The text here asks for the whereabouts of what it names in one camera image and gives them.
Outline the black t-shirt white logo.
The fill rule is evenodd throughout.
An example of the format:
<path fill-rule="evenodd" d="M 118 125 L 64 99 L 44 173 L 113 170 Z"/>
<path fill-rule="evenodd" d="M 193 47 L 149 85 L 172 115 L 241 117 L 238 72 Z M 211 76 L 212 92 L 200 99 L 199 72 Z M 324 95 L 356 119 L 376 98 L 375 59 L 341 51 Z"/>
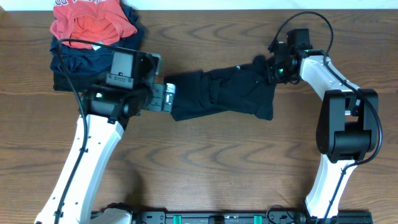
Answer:
<path fill-rule="evenodd" d="M 273 119 L 275 85 L 268 81 L 263 55 L 256 56 L 249 64 L 180 73 L 165 77 L 164 82 L 176 87 L 171 112 L 175 121 L 224 111 Z"/>

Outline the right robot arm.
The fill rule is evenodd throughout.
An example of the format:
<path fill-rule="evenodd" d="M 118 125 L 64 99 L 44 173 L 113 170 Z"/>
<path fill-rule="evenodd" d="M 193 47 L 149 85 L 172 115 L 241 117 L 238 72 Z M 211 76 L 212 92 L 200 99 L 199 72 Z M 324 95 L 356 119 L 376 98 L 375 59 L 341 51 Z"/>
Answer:
<path fill-rule="evenodd" d="M 322 101 L 316 129 L 320 165 L 297 223 L 339 223 L 338 206 L 351 174 L 380 143 L 378 95 L 351 83 L 328 53 L 315 50 L 308 29 L 289 31 L 286 42 L 274 39 L 268 51 L 271 84 L 304 81 Z"/>

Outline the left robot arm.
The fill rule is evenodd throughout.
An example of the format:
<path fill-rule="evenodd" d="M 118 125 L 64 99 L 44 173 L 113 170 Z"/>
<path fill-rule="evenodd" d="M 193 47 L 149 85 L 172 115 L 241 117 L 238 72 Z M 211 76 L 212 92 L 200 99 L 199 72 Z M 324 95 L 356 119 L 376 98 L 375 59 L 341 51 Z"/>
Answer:
<path fill-rule="evenodd" d="M 116 52 L 105 81 L 84 92 L 72 148 L 36 223 L 140 223 L 139 213 L 123 203 L 108 205 L 102 212 L 92 208 L 129 119 L 142 110 L 172 109 L 175 85 L 155 82 L 161 64 L 159 54 Z"/>

